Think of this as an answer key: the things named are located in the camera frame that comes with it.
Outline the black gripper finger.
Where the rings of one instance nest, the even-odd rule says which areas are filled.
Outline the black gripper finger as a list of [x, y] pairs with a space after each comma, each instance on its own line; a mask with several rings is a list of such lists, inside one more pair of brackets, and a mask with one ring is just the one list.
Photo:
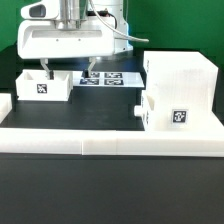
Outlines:
[[40, 59], [40, 64], [41, 64], [42, 68], [45, 70], [45, 72], [47, 73], [47, 78], [49, 80], [54, 80], [54, 71], [53, 70], [50, 70], [48, 68], [48, 59], [41, 58]]
[[86, 78], [90, 78], [90, 75], [91, 75], [91, 72], [92, 72], [92, 69], [96, 63], [96, 57], [90, 57], [89, 58], [89, 66], [87, 69], [85, 69], [83, 71], [83, 78], [86, 79]]

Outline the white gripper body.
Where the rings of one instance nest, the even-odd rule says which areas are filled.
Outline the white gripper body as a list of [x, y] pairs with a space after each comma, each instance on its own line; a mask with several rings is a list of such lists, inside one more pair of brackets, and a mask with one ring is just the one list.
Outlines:
[[87, 0], [39, 0], [24, 6], [17, 50], [23, 59], [110, 56], [113, 31], [87, 15]]

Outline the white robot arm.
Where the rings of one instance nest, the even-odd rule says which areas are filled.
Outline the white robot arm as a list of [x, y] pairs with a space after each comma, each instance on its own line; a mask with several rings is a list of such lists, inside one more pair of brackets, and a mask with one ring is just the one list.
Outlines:
[[39, 59], [47, 77], [54, 71], [49, 59], [110, 56], [117, 39], [148, 42], [123, 33], [107, 10], [97, 11], [93, 0], [40, 0], [21, 9], [17, 51], [22, 59]]

